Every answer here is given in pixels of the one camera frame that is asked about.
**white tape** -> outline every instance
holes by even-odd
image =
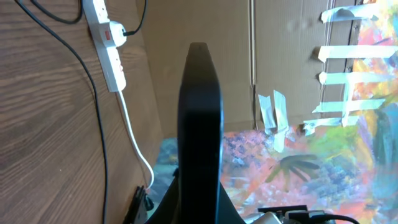
[[[328,58],[389,58],[398,50],[398,46],[347,45],[322,46],[318,58],[323,63]]]
[[[266,133],[272,134],[271,129],[276,128],[276,124],[274,121],[274,115],[272,114],[271,98],[269,96],[265,97],[259,95],[259,101],[260,101],[262,120],[266,128]]]
[[[259,101],[262,119],[266,127],[265,132],[267,134],[272,134],[271,129],[276,127],[276,125],[272,114],[271,99],[269,96],[265,97],[259,95]],[[277,132],[274,135],[274,149],[277,152],[282,152],[285,147],[285,134],[289,130],[289,122],[287,121],[286,98],[283,94],[275,90],[274,104],[277,120]]]
[[[375,13],[379,10],[378,4],[362,4],[358,6],[336,7],[322,13],[321,20],[326,22],[350,21],[356,19],[377,20]]]
[[[350,112],[350,101],[353,99],[355,83],[371,83],[371,82],[383,82],[395,78],[393,75],[382,75],[375,73],[366,72],[351,72],[351,73],[325,73],[319,74],[319,82],[322,85],[334,85],[334,84],[345,84],[342,109],[342,125],[343,127],[348,125],[348,115]]]
[[[355,125],[358,122],[359,116],[349,116],[347,119],[347,126]],[[304,121],[305,135],[308,136],[315,132],[318,126],[339,126],[341,125],[341,118],[324,118]]]
[[[347,126],[348,115],[349,112],[351,111],[350,110],[351,107],[349,105],[351,105],[351,102],[353,100],[354,89],[355,89],[355,83],[346,83],[346,85],[344,86],[343,101],[345,103],[343,103],[343,109],[341,110],[343,113],[342,114],[343,119],[341,120],[343,127]]]
[[[276,90],[274,90],[274,103],[279,132],[289,128],[289,123],[287,122],[286,98]]]
[[[345,107],[350,111],[378,109],[386,99],[354,100],[347,102],[321,102],[312,113],[341,112]]]
[[[374,83],[385,82],[396,78],[390,74],[375,74],[368,72],[350,72],[350,73],[326,73],[321,72],[318,76],[322,85],[334,85],[345,83]]]
[[[289,130],[289,123],[287,122],[286,98],[283,94],[276,90],[274,90],[274,103],[276,120],[278,124],[278,132],[274,137],[274,149],[277,152],[283,152],[285,148],[285,135]]]

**painted canvas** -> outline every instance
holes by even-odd
[[[358,44],[398,45],[398,1],[377,2],[379,19],[362,21]],[[398,77],[398,55],[357,59],[353,70]],[[290,127],[282,153],[264,130],[225,133],[221,183],[239,214],[306,204],[363,224],[398,223],[398,78],[356,85],[353,100],[371,98],[386,101],[378,110],[351,112],[360,115],[355,126],[319,127],[311,136]],[[177,140],[166,139],[150,192],[155,202],[177,164]]]

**white power strip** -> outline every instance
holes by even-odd
[[[103,0],[82,0],[91,36],[110,92],[126,87],[123,67],[116,47],[122,46],[126,37],[122,24],[108,19]]]

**masking tape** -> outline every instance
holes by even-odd
[[[357,110],[375,110],[378,109],[386,99],[377,100],[353,100],[349,103],[344,101],[339,102],[321,102],[312,113],[327,113],[327,112],[341,112],[344,106],[348,107],[350,111]]]
[[[321,14],[321,20],[326,22],[351,21],[356,19],[378,20],[375,13],[379,10],[378,4],[362,4],[329,9]]]
[[[322,85],[334,85],[345,83],[374,83],[385,82],[396,78],[394,75],[376,74],[369,72],[350,72],[350,73],[326,73],[321,72],[318,79]]]
[[[325,63],[328,58],[389,58],[397,50],[398,46],[322,46],[318,53],[318,59]]]
[[[271,97],[270,96],[265,97],[259,95],[259,101],[260,101],[262,120],[266,128],[266,133],[271,135],[272,134],[271,128],[276,128],[274,115],[272,114]]]
[[[343,119],[341,120],[341,124],[343,127],[347,126],[348,122],[348,115],[349,112],[351,111],[351,107],[348,106],[351,104],[353,100],[353,95],[354,95],[354,88],[355,88],[355,83],[346,83],[344,86],[344,95],[343,95],[343,109],[341,110],[342,112],[342,117]]]
[[[358,122],[359,116],[348,116],[347,126],[355,125]],[[304,121],[305,135],[311,135],[315,132],[318,126],[339,126],[342,123],[342,118],[323,118]]]
[[[259,95],[262,119],[266,127],[265,132],[272,134],[271,128],[275,128],[275,121],[272,114],[271,98]],[[277,132],[274,135],[274,149],[283,152],[285,147],[285,134],[289,130],[289,122],[286,113],[286,98],[283,94],[274,90],[274,104],[277,119]]]

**wooden surface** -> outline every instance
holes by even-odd
[[[107,90],[87,23],[61,24],[24,3],[76,49],[95,80],[109,159],[107,223],[122,223],[142,171],[150,176],[129,142],[117,96]],[[65,19],[77,15],[77,0],[39,3]],[[134,0],[107,3],[111,20],[135,29]],[[162,133],[141,33],[119,53],[132,128],[153,165]],[[0,0],[0,149],[2,223],[101,223],[104,163],[86,73],[11,0]]]

